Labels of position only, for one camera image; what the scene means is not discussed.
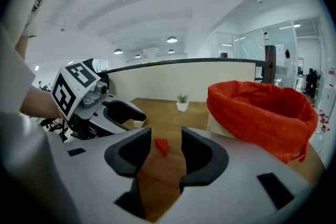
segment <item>red small block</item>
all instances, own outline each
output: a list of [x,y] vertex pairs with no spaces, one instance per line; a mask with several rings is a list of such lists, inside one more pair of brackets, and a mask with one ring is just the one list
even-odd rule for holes
[[163,155],[166,156],[168,153],[168,141],[166,139],[154,139],[155,145],[159,150],[162,151]]

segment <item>desk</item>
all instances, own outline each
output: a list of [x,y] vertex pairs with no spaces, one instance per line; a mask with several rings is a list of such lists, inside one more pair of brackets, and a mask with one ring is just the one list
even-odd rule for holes
[[[186,166],[181,151],[181,128],[207,129],[208,109],[204,102],[190,102],[186,112],[176,108],[176,102],[136,98],[132,101],[146,115],[143,127],[152,128],[151,151],[138,173],[139,189],[146,219],[157,221],[179,198],[180,178],[186,175]],[[124,123],[134,129],[133,121]],[[154,139],[168,140],[166,157],[156,148]],[[310,147],[304,162],[292,162],[289,166],[308,182],[315,183],[324,171],[323,164]]]

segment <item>small white pot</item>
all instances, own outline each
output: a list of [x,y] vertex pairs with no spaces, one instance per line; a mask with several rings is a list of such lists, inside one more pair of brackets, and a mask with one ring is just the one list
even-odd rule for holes
[[178,101],[176,102],[176,105],[177,105],[177,109],[182,111],[182,112],[185,112],[187,109],[188,109],[188,106],[189,106],[189,101],[187,101],[186,104],[181,104],[179,103]]

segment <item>orange bag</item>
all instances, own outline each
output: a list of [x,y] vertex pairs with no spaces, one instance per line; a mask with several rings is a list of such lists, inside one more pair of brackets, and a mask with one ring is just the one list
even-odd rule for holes
[[284,163],[306,157],[318,115],[292,88],[228,81],[208,88],[207,106],[234,137],[256,144]]

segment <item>person's arm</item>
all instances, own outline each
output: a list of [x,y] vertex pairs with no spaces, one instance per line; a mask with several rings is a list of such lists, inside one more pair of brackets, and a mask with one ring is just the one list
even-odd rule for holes
[[[29,37],[20,37],[15,50],[25,60]],[[21,113],[28,116],[46,119],[60,118],[58,109],[49,92],[30,86],[26,98],[21,106]]]
[[20,54],[21,58],[24,60],[26,60],[28,40],[29,37],[20,37],[18,43],[15,46],[15,50]]

